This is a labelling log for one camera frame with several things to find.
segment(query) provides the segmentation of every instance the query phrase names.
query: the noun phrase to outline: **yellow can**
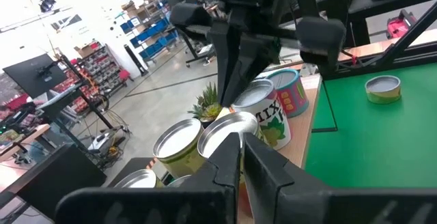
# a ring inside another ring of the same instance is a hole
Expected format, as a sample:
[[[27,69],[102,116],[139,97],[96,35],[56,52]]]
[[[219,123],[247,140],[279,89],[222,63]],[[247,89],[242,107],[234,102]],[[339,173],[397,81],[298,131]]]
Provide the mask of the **yellow can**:
[[[191,118],[167,129],[155,143],[153,154],[174,178],[194,174],[205,162],[197,152],[202,132],[200,121]]]

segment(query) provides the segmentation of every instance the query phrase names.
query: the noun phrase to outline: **open can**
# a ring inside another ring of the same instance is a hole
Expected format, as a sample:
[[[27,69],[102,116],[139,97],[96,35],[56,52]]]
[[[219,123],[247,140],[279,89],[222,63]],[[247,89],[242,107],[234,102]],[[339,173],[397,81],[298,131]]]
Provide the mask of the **open can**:
[[[197,152],[202,132],[200,121],[191,118],[167,129],[155,143],[153,154],[175,179],[194,174],[205,162]]]
[[[184,183],[189,178],[190,175],[182,176],[181,178],[172,181],[170,184],[167,185],[167,187],[173,187],[173,188],[179,187],[180,185],[182,185],[182,183]]]
[[[238,132],[240,135],[240,148],[242,148],[242,134],[250,132],[263,141],[266,142],[264,134],[259,127],[255,116],[248,112],[240,111],[230,113],[217,119],[209,125],[199,138],[197,150],[204,158],[209,158],[217,147],[226,139],[231,132]],[[246,183],[244,181],[243,173],[243,159],[244,154],[240,157],[240,185],[238,190],[238,207],[249,216],[252,215],[251,206],[249,204],[249,196],[246,190]]]
[[[232,108],[253,114],[273,149],[279,150],[292,140],[292,131],[271,80],[252,81]]]
[[[115,188],[155,188],[163,187],[163,183],[151,169],[140,169],[135,171],[123,180],[120,180]]]

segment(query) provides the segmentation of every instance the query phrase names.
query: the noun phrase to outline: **tin can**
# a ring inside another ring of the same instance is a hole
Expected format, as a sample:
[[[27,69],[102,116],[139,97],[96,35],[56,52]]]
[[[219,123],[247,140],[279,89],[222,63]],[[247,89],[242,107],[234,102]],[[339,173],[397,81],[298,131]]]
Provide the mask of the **tin can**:
[[[261,128],[255,116],[249,112],[235,112],[223,116],[217,119],[211,125],[209,125],[202,133],[197,145],[199,154],[204,158],[209,158],[217,147],[226,139],[231,132],[238,132],[240,134],[240,147],[242,148],[242,134],[244,132],[250,132],[258,139],[266,142],[266,138],[263,135]],[[249,203],[249,196],[246,190],[246,184],[244,181],[243,173],[243,160],[244,154],[240,157],[240,184],[238,190],[238,207],[248,214],[252,215],[251,206]]]
[[[174,180],[172,183],[168,184],[167,187],[179,187],[182,183],[184,183],[190,176],[183,176],[179,179]]]
[[[365,84],[367,99],[375,104],[390,104],[401,98],[401,80],[396,76],[377,76]]]
[[[268,145],[279,150],[292,140],[281,102],[273,82],[268,79],[253,81],[232,104],[235,111],[247,111],[258,120]]]
[[[120,180],[115,188],[155,188],[164,184],[151,169],[140,169]]]
[[[274,84],[288,118],[303,113],[309,106],[309,101],[297,70],[279,70],[267,76]]]
[[[183,120],[167,129],[153,147],[153,154],[175,178],[194,174],[205,159],[197,152],[203,132],[195,118]]]

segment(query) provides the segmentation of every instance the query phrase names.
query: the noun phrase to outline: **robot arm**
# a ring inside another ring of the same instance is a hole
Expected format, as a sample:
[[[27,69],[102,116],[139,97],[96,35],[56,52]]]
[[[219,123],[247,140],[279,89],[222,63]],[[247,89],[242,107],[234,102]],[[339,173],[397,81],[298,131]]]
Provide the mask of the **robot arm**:
[[[298,0],[302,20],[297,30],[279,22],[289,0],[218,0],[227,18],[212,18],[201,6],[179,3],[170,21],[194,40],[213,43],[218,65],[218,102],[228,107],[271,63],[282,46],[299,48],[303,61],[334,68],[346,29],[338,20],[318,16],[315,0]]]

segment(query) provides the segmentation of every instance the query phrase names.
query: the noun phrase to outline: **pink can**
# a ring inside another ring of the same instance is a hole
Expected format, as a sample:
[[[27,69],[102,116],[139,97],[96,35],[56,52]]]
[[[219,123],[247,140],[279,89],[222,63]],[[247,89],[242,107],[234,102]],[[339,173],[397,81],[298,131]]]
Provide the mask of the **pink can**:
[[[297,70],[278,70],[267,76],[274,83],[284,112],[288,118],[303,113],[309,105]]]

